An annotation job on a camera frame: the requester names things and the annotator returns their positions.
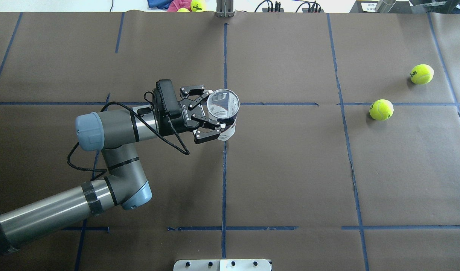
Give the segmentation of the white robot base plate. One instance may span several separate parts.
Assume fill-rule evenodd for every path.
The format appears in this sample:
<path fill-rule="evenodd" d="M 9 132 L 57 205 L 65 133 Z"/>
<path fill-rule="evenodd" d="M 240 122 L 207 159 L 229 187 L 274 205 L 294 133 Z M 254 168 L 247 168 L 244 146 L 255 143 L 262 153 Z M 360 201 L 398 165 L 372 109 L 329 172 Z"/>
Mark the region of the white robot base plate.
<path fill-rule="evenodd" d="M 178 260 L 173 271 L 272 271 L 267 259 L 185 259 Z"/>

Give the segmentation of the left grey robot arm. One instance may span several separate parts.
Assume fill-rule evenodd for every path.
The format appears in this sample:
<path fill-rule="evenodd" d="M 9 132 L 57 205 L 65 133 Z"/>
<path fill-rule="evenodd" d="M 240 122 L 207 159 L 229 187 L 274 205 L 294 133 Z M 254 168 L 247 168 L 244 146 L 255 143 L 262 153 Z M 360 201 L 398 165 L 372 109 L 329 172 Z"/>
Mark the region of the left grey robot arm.
<path fill-rule="evenodd" d="M 112 207 L 132 210 L 149 202 L 152 192 L 135 144 L 158 138 L 189 155 L 181 133 L 191 132 L 196 144 L 218 139 L 223 121 L 203 109 L 216 93 L 203 85 L 184 86 L 177 100 L 172 82 L 161 79 L 145 105 L 112 101 L 97 113 L 78 116 L 78 142 L 66 162 L 96 175 L 78 187 L 0 214 L 0 256 Z"/>

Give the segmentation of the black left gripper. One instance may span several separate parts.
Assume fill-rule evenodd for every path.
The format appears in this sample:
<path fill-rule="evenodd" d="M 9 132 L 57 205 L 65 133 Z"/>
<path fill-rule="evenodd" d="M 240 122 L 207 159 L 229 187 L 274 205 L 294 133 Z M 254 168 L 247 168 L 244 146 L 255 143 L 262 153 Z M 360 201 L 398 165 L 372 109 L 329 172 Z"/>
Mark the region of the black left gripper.
<path fill-rule="evenodd" d="M 181 100 L 178 104 L 177 116 L 171 116 L 170 120 L 177 133 L 190 132 L 194 130 L 195 144 L 201 144 L 208 141 L 216 140 L 220 137 L 221 128 L 216 128 L 209 132 L 203 132 L 197 129 L 197 121 L 192 119 L 194 112 L 189 108 L 192 102 L 201 103 L 206 101 L 210 96 L 210 90 L 207 90 L 204 85 L 182 86 L 180 88 Z M 158 133 L 162 137 L 174 134 L 168 118 L 163 109 L 163 103 L 160 98 L 155 98 L 155 119 L 158 122 Z"/>

